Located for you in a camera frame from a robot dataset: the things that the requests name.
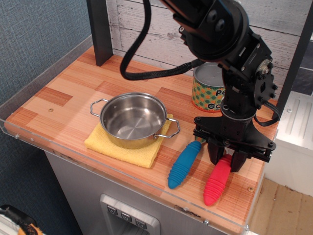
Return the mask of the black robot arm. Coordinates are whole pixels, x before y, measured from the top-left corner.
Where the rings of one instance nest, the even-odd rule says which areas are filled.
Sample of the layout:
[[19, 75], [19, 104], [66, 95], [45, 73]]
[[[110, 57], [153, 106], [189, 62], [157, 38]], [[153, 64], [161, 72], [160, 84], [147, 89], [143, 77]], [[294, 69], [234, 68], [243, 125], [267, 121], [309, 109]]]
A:
[[256, 112], [275, 97], [271, 50], [249, 27], [243, 7], [234, 0], [166, 0], [164, 5], [182, 29], [181, 38], [204, 62], [222, 69], [225, 87], [220, 117], [196, 117], [194, 134], [206, 140], [213, 164], [232, 149], [231, 171], [249, 158], [268, 162], [276, 148], [254, 126]]

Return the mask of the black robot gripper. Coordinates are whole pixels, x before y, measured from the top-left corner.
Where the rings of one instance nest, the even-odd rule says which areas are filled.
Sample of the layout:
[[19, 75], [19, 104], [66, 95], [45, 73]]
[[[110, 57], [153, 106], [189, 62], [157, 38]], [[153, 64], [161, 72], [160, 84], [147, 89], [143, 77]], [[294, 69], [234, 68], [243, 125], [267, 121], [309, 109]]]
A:
[[206, 140], [210, 161], [217, 164], [225, 148], [235, 152], [231, 172], [238, 172], [247, 158], [255, 157], [269, 162], [276, 144], [260, 133], [253, 124], [256, 109], [236, 113], [227, 105], [221, 107], [220, 117], [196, 117], [194, 135]]

